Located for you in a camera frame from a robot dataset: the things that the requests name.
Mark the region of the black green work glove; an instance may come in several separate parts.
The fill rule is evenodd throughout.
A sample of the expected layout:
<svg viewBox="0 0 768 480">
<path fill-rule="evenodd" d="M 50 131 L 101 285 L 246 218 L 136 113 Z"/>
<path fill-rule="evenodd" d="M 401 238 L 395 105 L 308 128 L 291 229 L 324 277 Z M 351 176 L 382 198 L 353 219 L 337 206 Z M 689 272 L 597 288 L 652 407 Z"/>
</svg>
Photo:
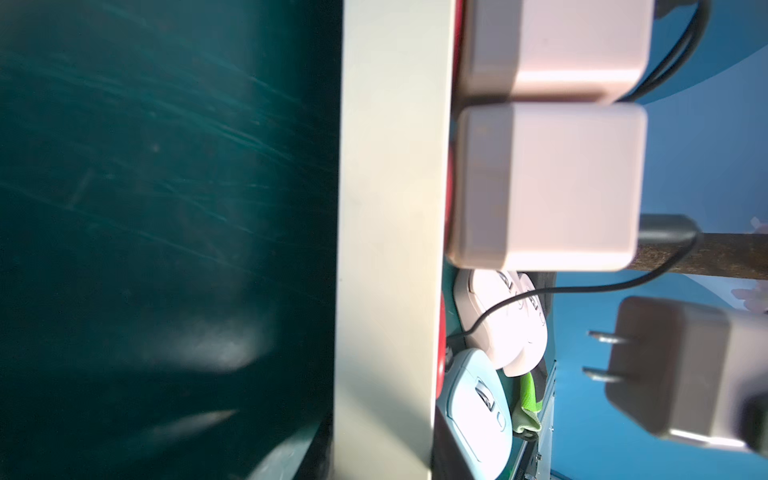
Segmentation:
<svg viewBox="0 0 768 480">
<path fill-rule="evenodd" d="M 536 383 L 531 373 L 520 377 L 519 395 L 515 407 L 511 411 L 513 435 L 526 442 L 538 439 L 542 426 L 539 412 L 542 402 L 537 399 Z"/>
</svg>

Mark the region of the pink mouse near strip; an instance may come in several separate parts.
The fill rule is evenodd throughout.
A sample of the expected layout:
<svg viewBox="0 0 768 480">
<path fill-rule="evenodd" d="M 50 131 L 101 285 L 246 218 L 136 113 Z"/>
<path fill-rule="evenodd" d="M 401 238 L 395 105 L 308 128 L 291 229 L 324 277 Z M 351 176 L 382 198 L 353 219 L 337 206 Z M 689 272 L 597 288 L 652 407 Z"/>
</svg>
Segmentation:
<svg viewBox="0 0 768 480">
<path fill-rule="evenodd" d="M 453 287 L 462 328 L 473 327 L 491 306 L 532 291 L 530 277 L 515 271 L 461 270 Z M 510 304 L 491 314 L 469 336 L 467 345 L 483 350 L 494 369 L 508 377 L 529 373 L 543 359 L 548 341 L 544 309 L 537 296 Z"/>
</svg>

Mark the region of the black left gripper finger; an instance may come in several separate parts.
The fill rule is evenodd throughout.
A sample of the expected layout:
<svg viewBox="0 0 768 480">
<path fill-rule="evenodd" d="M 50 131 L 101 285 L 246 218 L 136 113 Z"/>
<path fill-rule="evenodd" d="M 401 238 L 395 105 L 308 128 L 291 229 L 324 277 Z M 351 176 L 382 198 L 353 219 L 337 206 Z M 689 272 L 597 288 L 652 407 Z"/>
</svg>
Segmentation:
<svg viewBox="0 0 768 480">
<path fill-rule="evenodd" d="M 473 475 L 443 413 L 435 408 L 431 460 L 434 480 L 472 480 Z"/>
</svg>

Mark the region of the cream red power strip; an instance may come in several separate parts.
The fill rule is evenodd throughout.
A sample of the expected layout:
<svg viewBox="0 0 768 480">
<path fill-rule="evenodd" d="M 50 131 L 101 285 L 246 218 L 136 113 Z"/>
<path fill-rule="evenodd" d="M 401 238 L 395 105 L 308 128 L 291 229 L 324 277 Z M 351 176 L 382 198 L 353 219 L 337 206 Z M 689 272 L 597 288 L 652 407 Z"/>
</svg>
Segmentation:
<svg viewBox="0 0 768 480">
<path fill-rule="evenodd" d="M 428 479 L 456 5 L 343 5 L 331 475 Z"/>
</svg>

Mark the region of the pink cherry blossom tree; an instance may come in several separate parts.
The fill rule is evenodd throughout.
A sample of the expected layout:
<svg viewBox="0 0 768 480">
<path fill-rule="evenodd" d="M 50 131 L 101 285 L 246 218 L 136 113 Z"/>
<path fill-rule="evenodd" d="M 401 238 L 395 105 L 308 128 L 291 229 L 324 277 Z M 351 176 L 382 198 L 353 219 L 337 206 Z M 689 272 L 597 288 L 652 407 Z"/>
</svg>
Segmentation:
<svg viewBox="0 0 768 480">
<path fill-rule="evenodd" d="M 709 289 L 730 305 L 767 312 L 767 224 L 756 218 L 747 233 L 702 233 L 684 215 L 643 214 L 630 270 L 651 271 L 683 250 L 689 255 L 671 268 Z"/>
</svg>

